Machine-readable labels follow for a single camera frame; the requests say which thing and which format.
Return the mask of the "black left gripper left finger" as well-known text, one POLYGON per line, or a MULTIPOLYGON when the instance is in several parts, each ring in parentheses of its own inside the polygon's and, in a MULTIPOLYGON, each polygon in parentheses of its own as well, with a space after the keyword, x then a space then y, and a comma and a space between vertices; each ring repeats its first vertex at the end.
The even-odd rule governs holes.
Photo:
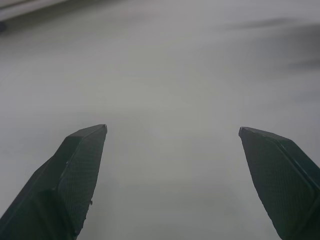
POLYGON ((0 218, 0 240, 77 240, 96 188, 107 126, 67 136, 0 218))

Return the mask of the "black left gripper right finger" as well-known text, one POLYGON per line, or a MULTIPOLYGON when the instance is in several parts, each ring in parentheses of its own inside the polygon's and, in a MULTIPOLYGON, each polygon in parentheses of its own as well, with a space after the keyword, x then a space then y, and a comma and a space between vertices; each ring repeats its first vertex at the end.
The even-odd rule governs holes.
POLYGON ((253 185, 281 240, 320 240, 320 167, 286 137, 250 127, 238 135, 253 185))

